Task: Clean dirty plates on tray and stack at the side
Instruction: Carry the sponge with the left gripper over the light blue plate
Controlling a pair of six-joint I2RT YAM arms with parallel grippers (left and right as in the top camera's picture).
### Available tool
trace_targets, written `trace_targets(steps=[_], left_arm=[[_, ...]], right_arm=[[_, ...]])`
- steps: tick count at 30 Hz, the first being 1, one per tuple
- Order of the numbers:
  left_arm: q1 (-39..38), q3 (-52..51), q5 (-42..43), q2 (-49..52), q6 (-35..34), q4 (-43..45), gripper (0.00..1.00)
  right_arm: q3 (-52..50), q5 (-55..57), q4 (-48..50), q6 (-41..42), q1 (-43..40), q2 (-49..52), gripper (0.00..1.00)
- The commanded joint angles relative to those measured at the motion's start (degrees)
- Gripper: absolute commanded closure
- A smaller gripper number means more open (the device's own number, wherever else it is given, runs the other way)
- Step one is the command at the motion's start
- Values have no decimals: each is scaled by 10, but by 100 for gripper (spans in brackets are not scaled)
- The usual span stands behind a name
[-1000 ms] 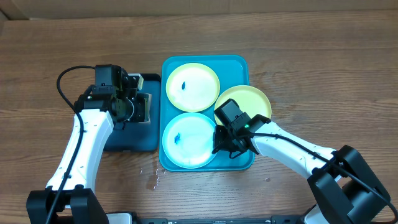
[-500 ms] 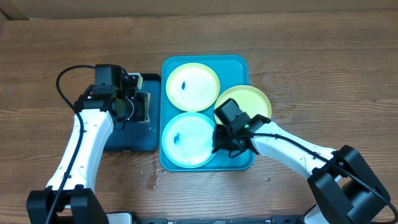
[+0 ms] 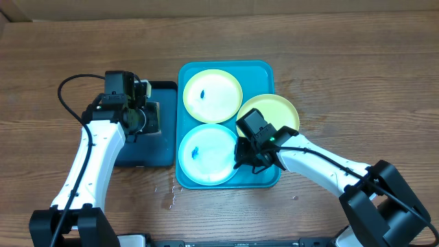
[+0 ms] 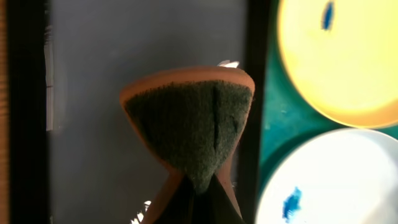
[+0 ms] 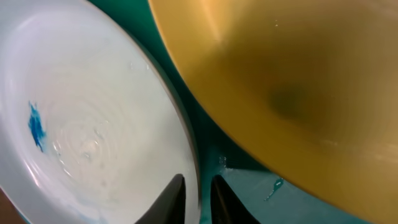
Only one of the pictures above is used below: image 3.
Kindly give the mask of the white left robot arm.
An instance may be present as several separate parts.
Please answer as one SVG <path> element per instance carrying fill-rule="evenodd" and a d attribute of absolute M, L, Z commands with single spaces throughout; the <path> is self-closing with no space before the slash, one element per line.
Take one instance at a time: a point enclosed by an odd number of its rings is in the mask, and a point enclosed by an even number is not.
<path fill-rule="evenodd" d="M 157 130 L 158 108 L 147 99 L 148 80 L 129 71 L 107 71 L 104 92 L 74 117 L 82 136 L 67 179 L 49 209 L 35 210 L 29 232 L 35 246 L 152 245 L 147 234 L 117 235 L 104 214 L 106 192 L 128 137 Z"/>

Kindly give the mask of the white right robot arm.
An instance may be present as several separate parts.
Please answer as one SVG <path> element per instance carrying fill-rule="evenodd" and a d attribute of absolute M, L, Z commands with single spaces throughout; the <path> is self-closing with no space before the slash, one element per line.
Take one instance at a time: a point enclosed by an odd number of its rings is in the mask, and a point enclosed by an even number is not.
<path fill-rule="evenodd" d="M 426 208 L 393 164 L 350 161 L 320 148 L 289 127 L 237 122 L 244 133 L 236 148 L 236 165 L 254 173 L 275 165 L 300 174 L 336 196 L 348 226 L 332 246 L 411 246 L 431 226 Z"/>

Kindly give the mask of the light blue plate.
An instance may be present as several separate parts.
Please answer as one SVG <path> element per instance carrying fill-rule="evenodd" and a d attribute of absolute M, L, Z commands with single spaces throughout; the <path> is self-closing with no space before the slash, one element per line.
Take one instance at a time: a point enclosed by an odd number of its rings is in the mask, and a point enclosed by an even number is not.
<path fill-rule="evenodd" d="M 237 173 L 236 142 L 236 134 L 223 125 L 199 125 L 183 137 L 178 148 L 178 164 L 183 174 L 197 185 L 223 184 Z"/>

